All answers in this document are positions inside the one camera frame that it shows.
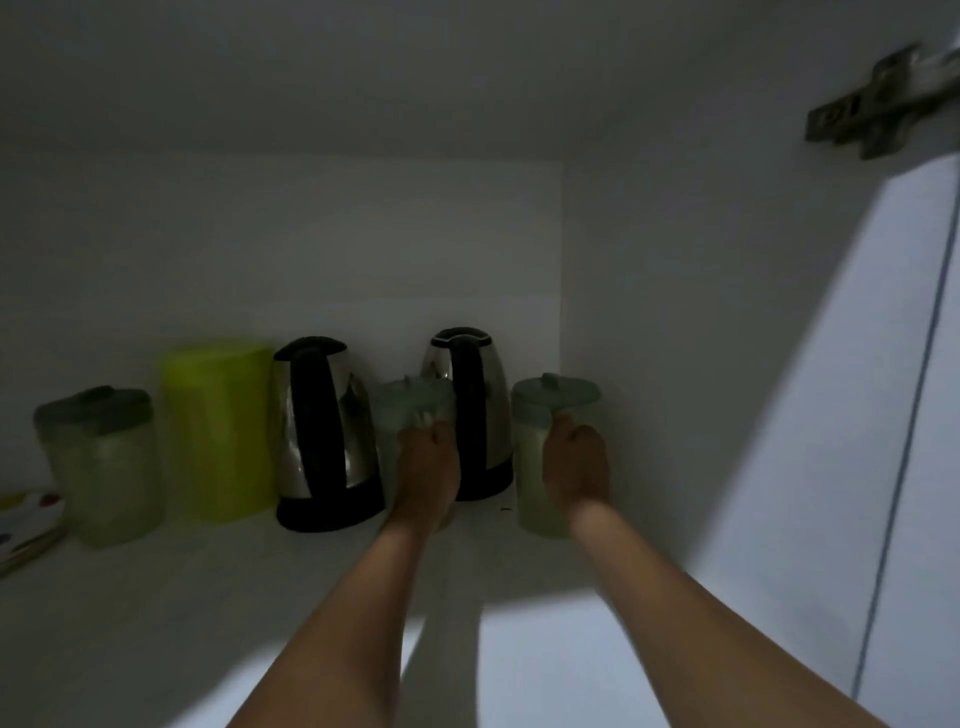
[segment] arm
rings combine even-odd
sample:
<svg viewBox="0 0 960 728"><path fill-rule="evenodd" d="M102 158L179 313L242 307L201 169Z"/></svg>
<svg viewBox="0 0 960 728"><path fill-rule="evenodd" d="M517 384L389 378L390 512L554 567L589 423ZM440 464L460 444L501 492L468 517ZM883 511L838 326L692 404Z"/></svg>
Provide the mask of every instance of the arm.
<svg viewBox="0 0 960 728"><path fill-rule="evenodd" d="M559 418L544 445L543 477L672 726L883 726L673 566L613 511L604 443L594 430Z"/></svg>
<svg viewBox="0 0 960 728"><path fill-rule="evenodd" d="M400 683L420 556L456 498L452 428L401 433L396 503L373 545L300 628L229 728L380 728Z"/></svg>

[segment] kettle base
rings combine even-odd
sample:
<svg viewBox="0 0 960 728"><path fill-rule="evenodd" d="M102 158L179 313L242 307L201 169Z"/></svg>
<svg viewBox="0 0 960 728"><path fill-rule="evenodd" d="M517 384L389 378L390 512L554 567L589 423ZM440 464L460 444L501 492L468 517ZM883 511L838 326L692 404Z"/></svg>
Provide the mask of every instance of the kettle base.
<svg viewBox="0 0 960 728"><path fill-rule="evenodd" d="M457 500L483 500L503 493L514 482L514 461L508 457L480 474L470 474L460 479Z"/></svg>
<svg viewBox="0 0 960 728"><path fill-rule="evenodd" d="M336 500L282 497L276 519L284 528L298 533L325 533L350 528L373 518L384 509L379 476L347 488Z"/></svg>

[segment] stainless steel kettle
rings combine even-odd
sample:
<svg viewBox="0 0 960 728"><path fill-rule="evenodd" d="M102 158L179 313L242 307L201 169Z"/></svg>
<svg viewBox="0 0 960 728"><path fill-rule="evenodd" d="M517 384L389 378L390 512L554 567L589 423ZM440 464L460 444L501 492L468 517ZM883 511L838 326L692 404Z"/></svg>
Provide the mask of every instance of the stainless steel kettle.
<svg viewBox="0 0 960 728"><path fill-rule="evenodd" d="M510 396L490 335L479 328L447 328L430 341L423 376L453 381L457 400L458 500L495 496L514 480Z"/></svg>
<svg viewBox="0 0 960 728"><path fill-rule="evenodd" d="M274 354L281 409L280 504L293 531L333 531L383 510L367 392L350 371L347 345L297 339Z"/></svg>

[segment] metal hinge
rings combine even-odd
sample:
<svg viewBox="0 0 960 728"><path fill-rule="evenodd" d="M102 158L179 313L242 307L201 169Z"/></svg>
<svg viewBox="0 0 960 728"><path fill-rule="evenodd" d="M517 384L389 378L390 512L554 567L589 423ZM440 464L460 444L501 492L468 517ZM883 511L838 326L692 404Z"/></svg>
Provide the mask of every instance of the metal hinge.
<svg viewBox="0 0 960 728"><path fill-rule="evenodd" d="M860 157L893 154L910 128L947 98L960 94L960 49L920 59L920 43L878 61L862 88L806 116L807 141L846 144L859 139Z"/></svg>

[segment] kettle handle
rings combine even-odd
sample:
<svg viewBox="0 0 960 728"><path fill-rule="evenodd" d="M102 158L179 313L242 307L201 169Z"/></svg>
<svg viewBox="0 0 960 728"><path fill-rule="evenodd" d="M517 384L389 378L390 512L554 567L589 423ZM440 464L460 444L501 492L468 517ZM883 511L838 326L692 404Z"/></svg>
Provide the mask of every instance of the kettle handle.
<svg viewBox="0 0 960 728"><path fill-rule="evenodd" d="M457 450L460 453L460 483L487 470L487 386L483 377L480 347L471 336L450 341L453 392L457 398Z"/></svg>
<svg viewBox="0 0 960 728"><path fill-rule="evenodd" d="M339 498L347 491L344 426L326 356L304 349L290 361L290 394L300 462L313 497Z"/></svg>

